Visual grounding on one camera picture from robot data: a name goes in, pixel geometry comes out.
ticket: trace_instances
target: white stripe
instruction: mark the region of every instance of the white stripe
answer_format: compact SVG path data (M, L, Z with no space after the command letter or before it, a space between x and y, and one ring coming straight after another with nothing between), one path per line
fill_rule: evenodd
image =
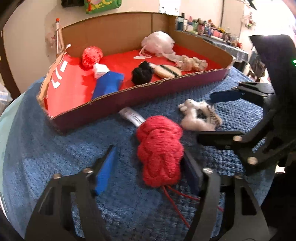
M56 88L58 88L59 87L59 85L60 85L61 83L60 82L54 82L53 81L53 79L52 79L52 86L56 89Z
M63 62L63 64L62 64L62 66L61 66L61 69L60 69L60 71L64 72L64 71L65 71L65 69L66 69L66 66L67 66L67 64L68 64L68 62L64 60L64 62Z
M57 72L57 68L56 68L56 75L57 75L57 78L59 79L59 80L61 80L62 79L62 77L59 75L59 73Z

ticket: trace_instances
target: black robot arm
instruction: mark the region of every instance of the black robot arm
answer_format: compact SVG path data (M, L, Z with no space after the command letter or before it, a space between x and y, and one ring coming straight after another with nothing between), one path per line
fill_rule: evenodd
M62 177L55 174L49 181L30 218L26 241L105 241L111 240L95 202L96 174L104 159L92 168ZM185 241L267 241L266 221L247 182L240 177L220 177L210 168L195 165L195 176L200 186L201 201L197 205ZM225 208L220 233L211 238L216 222L220 193L225 192ZM81 225L85 238L75 232L70 193L76 193ZM0 237L3 241L23 241L1 212Z
M197 141L217 149L233 150L246 174L279 163L284 167L296 147L296 49L288 35L250 36L265 63L272 84L241 82L228 91L210 95L210 102L244 99L263 108L262 120L248 133L240 131L202 131ZM252 149L262 140L254 152Z

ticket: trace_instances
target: red pom-pom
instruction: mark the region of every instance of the red pom-pom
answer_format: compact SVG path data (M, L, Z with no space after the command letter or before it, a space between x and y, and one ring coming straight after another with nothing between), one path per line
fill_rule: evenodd
M91 46L86 48L82 54L82 64L86 68L93 68L96 63L100 62L103 52L99 47Z
M137 155L144 165L143 180L151 187L176 184L181 178L184 148L182 128L164 116L149 117L138 129Z

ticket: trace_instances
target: red yarn strand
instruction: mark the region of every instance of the red yarn strand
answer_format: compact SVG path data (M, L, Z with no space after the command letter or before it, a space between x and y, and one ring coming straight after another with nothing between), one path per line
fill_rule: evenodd
M184 193L182 193L182 192L179 192L179 191L177 191L176 189L173 189L170 185L167 185L166 187L167 187L168 189L172 190L174 193L177 193L177 194L179 194L179 195L181 195L181 196L183 196L183 197L186 197L186 198L189 198L189 199L191 199L191 200L195 200L195 201L200 201L200 198L198 198L198 197L192 197L192 196L190 196L190 195L186 195L186 194L184 194Z
M190 228L189 223L186 221L186 219L184 218L184 216L182 215L182 213L179 211L179 209L178 209L177 205L175 204L174 200L170 197L170 195L166 191L165 186L161 186L161 188L163 189L163 192L165 193L166 197L171 202L171 204L174 206L174 209L176 210L176 212L178 213L178 215L180 216L180 218L182 219L182 221L185 223L185 225L187 226L187 228Z

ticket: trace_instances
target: cardboard tray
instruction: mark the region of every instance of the cardboard tray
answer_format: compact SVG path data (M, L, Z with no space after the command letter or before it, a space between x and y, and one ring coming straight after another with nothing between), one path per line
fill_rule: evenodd
M235 57L207 43L200 37L176 31L175 19L175 16L160 13L117 13L72 24L63 28L62 33L65 45L69 43L72 45L67 50L68 53L73 57L80 57L88 46L99 46L104 55L140 49L144 37L155 31L164 31L175 40L176 44L208 57L220 64L221 69L163 79L100 96L54 118L49 117L52 125L62 133L66 133L99 118L117 113L124 107L131 107L170 93L223 80L233 65ZM37 96L37 100L45 112L44 98L51 75L61 59L62 54L50 67Z

